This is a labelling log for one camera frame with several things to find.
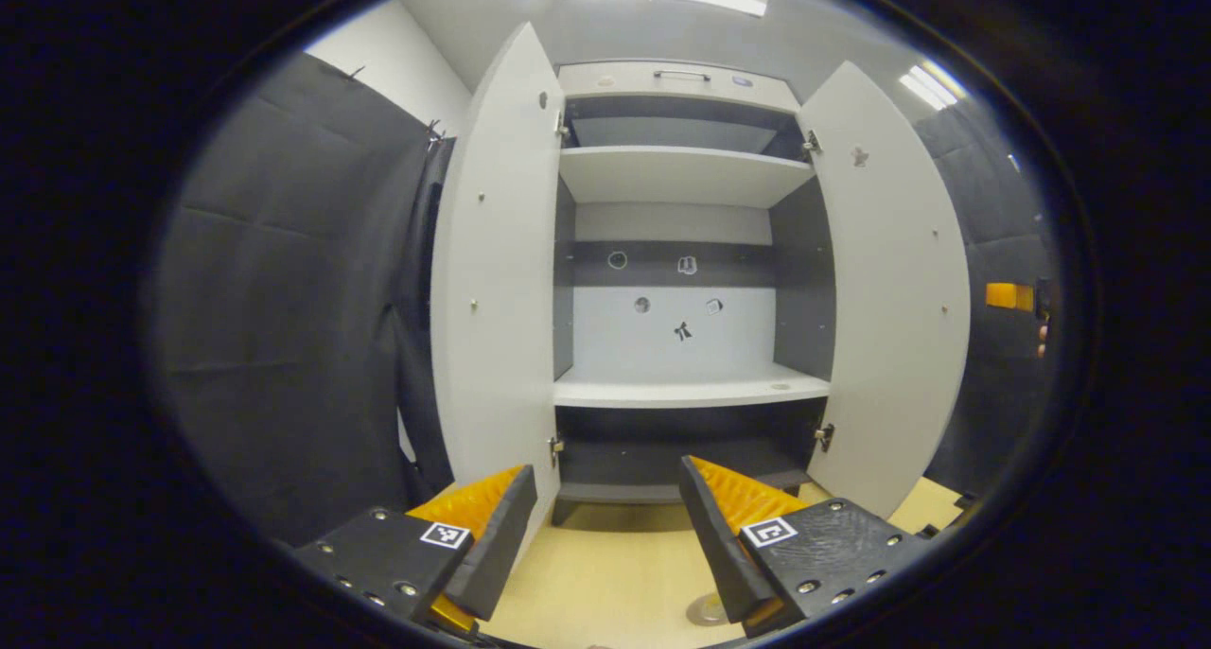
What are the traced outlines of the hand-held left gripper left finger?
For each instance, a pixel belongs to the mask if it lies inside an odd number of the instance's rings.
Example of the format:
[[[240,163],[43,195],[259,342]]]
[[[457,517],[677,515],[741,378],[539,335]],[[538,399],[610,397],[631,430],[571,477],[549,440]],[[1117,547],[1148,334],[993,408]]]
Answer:
[[[480,641],[523,545],[536,482],[503,469],[407,511],[372,507],[295,547],[311,574],[398,622]]]

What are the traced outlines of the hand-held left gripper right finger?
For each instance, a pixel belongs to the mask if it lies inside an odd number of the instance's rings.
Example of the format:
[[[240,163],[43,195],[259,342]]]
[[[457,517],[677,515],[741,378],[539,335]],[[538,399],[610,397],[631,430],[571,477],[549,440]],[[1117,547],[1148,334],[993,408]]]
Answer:
[[[886,588],[931,542],[856,502],[808,502],[691,455],[678,489],[724,615],[748,638],[821,624]]]

